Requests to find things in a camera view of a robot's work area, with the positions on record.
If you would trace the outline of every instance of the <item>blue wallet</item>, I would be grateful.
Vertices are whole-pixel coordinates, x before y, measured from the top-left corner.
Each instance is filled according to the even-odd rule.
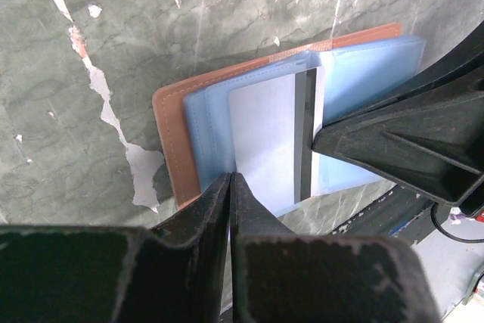
[[[400,36],[331,51],[304,51],[188,95],[184,99],[185,114],[201,190],[205,191],[221,173],[236,171],[228,105],[230,92],[258,82],[323,67],[326,75],[325,124],[414,76],[424,46],[425,41],[419,37]],[[380,179],[352,164],[326,156],[321,158],[320,194]]]

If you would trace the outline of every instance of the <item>wire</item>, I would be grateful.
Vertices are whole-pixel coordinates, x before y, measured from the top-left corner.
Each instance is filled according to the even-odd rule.
[[[458,242],[464,242],[465,244],[484,244],[484,238],[480,238],[477,240],[467,240],[465,238],[458,238],[457,236],[454,236],[453,234],[449,234],[444,228],[440,225],[439,221],[437,221],[437,208],[439,207],[438,203],[434,203],[432,205],[432,208],[430,209],[430,219],[432,220],[433,225],[439,232],[448,238],[451,238],[454,241]]]

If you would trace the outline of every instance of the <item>wallet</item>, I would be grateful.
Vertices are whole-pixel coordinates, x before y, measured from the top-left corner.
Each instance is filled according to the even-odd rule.
[[[289,169],[293,167],[293,158],[287,154],[287,150],[293,148],[288,143],[293,142],[294,136],[282,133],[286,135],[284,138],[287,142],[284,143],[281,130],[292,128],[294,133],[294,116],[291,118],[288,114],[294,108],[290,106],[290,102],[294,103],[294,91],[281,95],[274,87],[261,95],[262,91],[256,85],[294,76],[313,67],[323,68],[324,93],[318,94],[317,101],[322,104],[324,99],[324,109],[321,108],[318,116],[322,118],[321,123],[330,122],[414,76],[424,45],[425,41],[419,37],[401,36],[330,51],[304,51],[186,96],[185,112],[202,191],[221,173],[238,171],[245,175],[254,195],[272,212],[287,208],[288,201],[293,198],[290,186],[296,187],[288,184],[292,179]],[[245,90],[251,87],[254,89],[252,92]],[[237,107],[231,107],[230,101],[242,89],[244,95],[238,97]],[[286,100],[286,110],[281,110],[281,100]],[[234,135],[243,142],[234,140]],[[285,145],[285,148],[279,150],[281,145]],[[238,160],[239,163],[235,150],[237,146],[244,149],[244,157]],[[318,181],[313,181],[312,192],[306,197],[381,179],[360,167],[321,157],[323,159],[318,155],[313,158],[319,159],[319,171],[312,174],[318,175]],[[247,164],[251,168],[240,167]],[[269,201],[277,201],[277,206],[266,205]],[[300,201],[292,199],[291,203]]]
[[[186,95],[208,85],[213,85],[249,70],[280,61],[302,51],[326,51],[375,39],[388,39],[398,36],[400,32],[400,24],[391,23],[243,62],[158,89],[153,96],[154,114],[172,182],[173,194],[178,206],[183,207],[200,195],[197,167],[183,105],[183,99]]]

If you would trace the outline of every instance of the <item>brown wallet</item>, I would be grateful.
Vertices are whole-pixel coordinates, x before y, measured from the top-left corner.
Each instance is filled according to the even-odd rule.
[[[186,95],[301,51],[328,51],[347,45],[393,38],[399,36],[401,31],[402,26],[399,23],[377,26],[204,73],[158,89],[153,95],[154,115],[178,207],[184,207],[200,195],[197,167],[183,107],[183,99]]]

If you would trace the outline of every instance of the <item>leather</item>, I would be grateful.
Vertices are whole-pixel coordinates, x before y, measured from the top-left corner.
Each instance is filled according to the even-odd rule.
[[[198,103],[192,102],[191,95],[187,96],[185,107],[202,191],[221,173],[238,170],[233,140],[234,130],[231,128],[229,105],[231,93],[244,88],[248,90],[248,86],[260,82],[322,66],[326,73],[324,125],[324,121],[330,121],[334,117],[352,111],[413,77],[420,65],[424,45],[425,41],[419,37],[401,36],[335,48],[330,51],[304,51],[275,64],[211,85],[197,93]],[[243,106],[235,113],[239,116],[243,114],[256,98],[255,94],[252,97],[246,97],[246,104],[242,103]],[[271,99],[271,94],[266,95],[266,100],[269,104],[273,103],[274,107],[277,104]],[[272,125],[277,118],[277,113],[271,116],[266,113],[253,122],[256,125],[268,126]],[[258,140],[259,135],[253,131],[257,129],[256,127],[244,122],[239,125],[246,126],[243,132],[239,130],[239,134],[242,133],[244,139]],[[268,152],[277,154],[276,150]],[[323,157],[323,159],[319,160],[318,190],[312,195],[333,193],[380,179],[373,173],[340,160],[329,157]],[[257,183],[263,185],[265,181],[271,184],[272,180],[276,186],[278,181],[273,180],[273,173],[266,170],[267,166],[263,161],[259,165],[256,170],[254,168],[250,170],[251,174],[254,172],[259,176]],[[262,199],[260,196],[256,194],[262,203],[270,200],[270,198]],[[283,200],[288,201],[287,198],[281,198],[281,209],[287,207],[282,204]],[[277,206],[271,206],[270,210],[278,211]]]
[[[154,115],[163,146],[166,165],[172,181],[173,193],[178,205],[181,207],[191,202],[200,194],[197,167],[195,165],[193,151],[191,150],[191,141],[183,107],[183,99],[186,95],[243,72],[279,61],[301,51],[324,51],[336,47],[369,42],[375,39],[388,39],[399,36],[400,33],[401,25],[398,23],[378,26],[347,36],[304,45],[273,54],[272,56],[265,56],[204,73],[203,75],[194,76],[158,89],[153,96]]]

